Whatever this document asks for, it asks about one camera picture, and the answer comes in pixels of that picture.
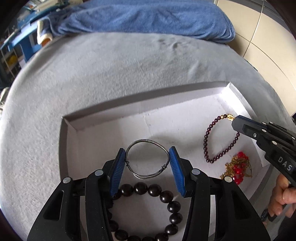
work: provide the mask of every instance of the white foam tray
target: white foam tray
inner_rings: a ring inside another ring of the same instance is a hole
[[[175,146],[180,157],[190,160],[208,176],[219,178],[225,171],[225,163],[239,151],[245,152],[252,165],[253,178],[245,178],[240,188],[250,198],[267,172],[269,163],[264,159],[255,142],[241,135],[235,146],[214,164],[206,163],[203,139],[209,124],[218,116],[231,113],[234,116],[255,116],[255,113],[232,84],[213,88],[164,95],[134,103],[101,110],[77,118],[64,117],[67,125],[66,162],[68,175],[73,179],[84,178],[114,159],[119,148],[127,149],[137,139],[152,139],[166,148]],[[236,135],[231,121],[221,120],[214,126],[208,138],[209,156],[220,153],[229,146]],[[166,162],[166,154],[154,145],[140,143],[130,150],[130,165],[140,174],[154,173]],[[139,179],[127,167],[121,184],[134,185]],[[188,216],[190,198],[184,199],[177,192],[170,166],[158,177],[144,181],[157,183],[163,190],[174,193],[174,199],[182,205],[184,220],[178,225],[179,232],[169,238],[180,241]],[[133,195],[122,197],[110,209],[120,229],[130,235],[155,236],[169,224],[170,213],[159,198]],[[209,235],[215,231],[215,199],[211,199],[211,224]]]

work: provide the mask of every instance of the yellow object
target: yellow object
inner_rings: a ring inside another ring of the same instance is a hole
[[[13,64],[15,64],[17,62],[17,56],[12,55],[9,60],[7,61],[8,66],[12,66]]]

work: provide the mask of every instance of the necklace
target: necklace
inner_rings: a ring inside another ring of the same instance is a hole
[[[224,114],[224,115],[220,115],[218,116],[216,119],[214,119],[214,121],[209,125],[209,127],[207,128],[207,131],[205,133],[205,139],[204,139],[204,155],[205,155],[205,159],[206,162],[210,162],[210,163],[214,163],[216,160],[218,160],[220,157],[222,157],[224,154],[226,154],[226,152],[229,152],[229,150],[231,150],[231,148],[234,146],[234,144],[237,142],[237,140],[239,139],[239,132],[237,132],[236,137],[234,138],[234,140],[230,143],[230,145],[223,150],[222,152],[220,152],[218,155],[216,155],[215,157],[213,157],[212,159],[209,158],[208,155],[208,151],[207,151],[207,138],[210,134],[211,129],[214,127],[214,125],[219,121],[219,120],[223,120],[223,119],[228,119],[230,121],[233,121],[233,119],[235,118],[233,115],[231,114]]]

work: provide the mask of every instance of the gray fabric surface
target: gray fabric surface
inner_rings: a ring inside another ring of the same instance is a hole
[[[227,45],[126,33],[50,43],[16,78],[0,121],[0,202],[9,223],[25,240],[60,182],[63,115],[143,91],[214,81],[232,82],[260,121],[295,131],[275,91]]]

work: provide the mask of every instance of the finger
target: finger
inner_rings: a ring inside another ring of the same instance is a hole
[[[289,181],[283,174],[280,174],[276,179],[276,185],[286,190],[289,187]]]
[[[283,200],[283,192],[284,190],[279,185],[276,185],[272,190],[271,198],[284,205],[285,201]]]
[[[268,213],[271,217],[273,217],[275,214],[278,216],[282,213],[283,206],[279,202],[277,202],[275,199],[272,199],[270,204],[268,205]]]
[[[296,188],[287,188],[283,193],[283,201],[287,204],[296,202]]]
[[[291,206],[288,211],[285,213],[285,215],[290,218],[292,217],[293,213],[294,213],[295,208],[293,206]]]

